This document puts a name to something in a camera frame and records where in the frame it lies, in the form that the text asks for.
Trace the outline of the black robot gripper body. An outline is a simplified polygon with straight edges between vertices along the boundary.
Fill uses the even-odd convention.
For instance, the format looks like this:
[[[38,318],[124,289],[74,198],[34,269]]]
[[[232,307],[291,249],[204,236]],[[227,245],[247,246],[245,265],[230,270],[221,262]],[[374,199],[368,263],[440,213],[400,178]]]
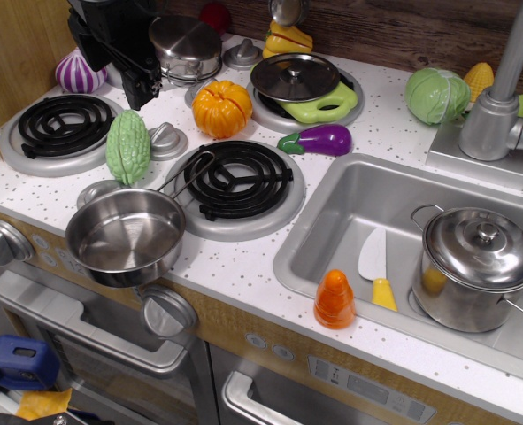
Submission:
[[[153,1],[71,1],[68,25],[88,65],[110,63],[146,84],[159,83],[160,65],[149,28],[157,17]]]

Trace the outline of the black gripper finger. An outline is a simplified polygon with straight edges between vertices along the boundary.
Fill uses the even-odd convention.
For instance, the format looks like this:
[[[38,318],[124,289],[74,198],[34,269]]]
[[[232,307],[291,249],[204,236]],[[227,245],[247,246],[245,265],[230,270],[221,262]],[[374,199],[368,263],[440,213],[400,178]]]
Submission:
[[[149,72],[127,68],[120,72],[123,89],[131,109],[140,111],[148,102],[157,98],[162,88],[161,68]]]

